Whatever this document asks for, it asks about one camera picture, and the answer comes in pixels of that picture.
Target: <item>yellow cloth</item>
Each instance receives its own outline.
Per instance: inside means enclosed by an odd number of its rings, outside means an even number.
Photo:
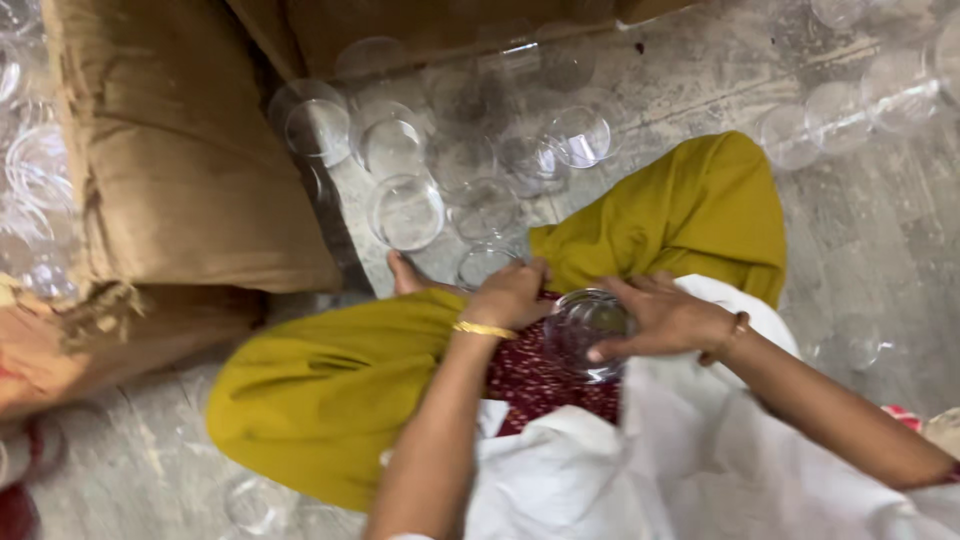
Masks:
[[[776,305],[786,247],[766,160],[743,134],[689,140],[557,226],[530,231],[550,288],[667,269]],[[464,300],[440,290],[264,331],[229,360],[207,429],[230,458],[326,503],[366,511]]]

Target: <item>maroon fabric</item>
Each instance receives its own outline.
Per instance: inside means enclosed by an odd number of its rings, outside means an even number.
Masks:
[[[542,298],[560,295],[544,292]],[[528,422],[564,405],[576,405],[616,424],[620,383],[584,384],[543,353],[543,321],[504,341],[487,371],[487,397],[510,404],[497,436],[516,435]]]
[[[36,510],[27,490],[16,484],[0,492],[0,540],[28,540],[35,528]]]

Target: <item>gold bangle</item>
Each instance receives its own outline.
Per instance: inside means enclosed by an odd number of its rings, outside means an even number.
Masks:
[[[479,333],[482,335],[495,335],[504,339],[516,339],[516,332],[498,327],[489,327],[487,325],[477,325],[467,321],[457,321],[453,323],[453,330],[465,331],[467,333]]]
[[[700,355],[700,365],[707,367],[718,359],[727,357],[733,345],[748,331],[750,331],[750,313],[740,311],[734,317],[733,329],[730,335],[720,344],[720,347],[717,347],[716,351]]]

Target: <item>concrete floor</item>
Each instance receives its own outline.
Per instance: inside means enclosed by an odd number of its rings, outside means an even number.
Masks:
[[[633,142],[574,171],[566,191],[525,203],[526,225],[558,222],[684,139],[749,132],[773,105],[825,81],[856,78],[881,43],[929,29],[954,5],[902,0],[836,33],[804,2],[713,0],[595,36],[592,85],[626,100]],[[804,359],[876,403],[926,418],[960,405],[959,160],[960,134],[946,123],[777,175],[789,246],[780,313]],[[367,277],[387,296],[386,248],[363,212],[372,180],[352,160],[331,177]],[[448,281],[450,254],[463,249],[444,231],[413,259]],[[328,305],[305,302],[300,310]],[[880,343],[892,347],[877,355]],[[44,538],[243,537],[231,529],[223,502],[224,485],[242,469],[210,445],[201,414],[227,352],[200,355],[59,413],[68,463],[33,489]],[[362,520],[302,498],[285,537],[351,538]]]

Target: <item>printed maroon cloth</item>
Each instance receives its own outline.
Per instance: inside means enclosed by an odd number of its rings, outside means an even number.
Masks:
[[[540,297],[557,300],[559,294]],[[543,321],[504,341],[487,371],[487,398],[510,404],[497,436],[516,435],[528,422],[564,405],[576,405],[616,424],[620,383],[584,384],[543,352]]]

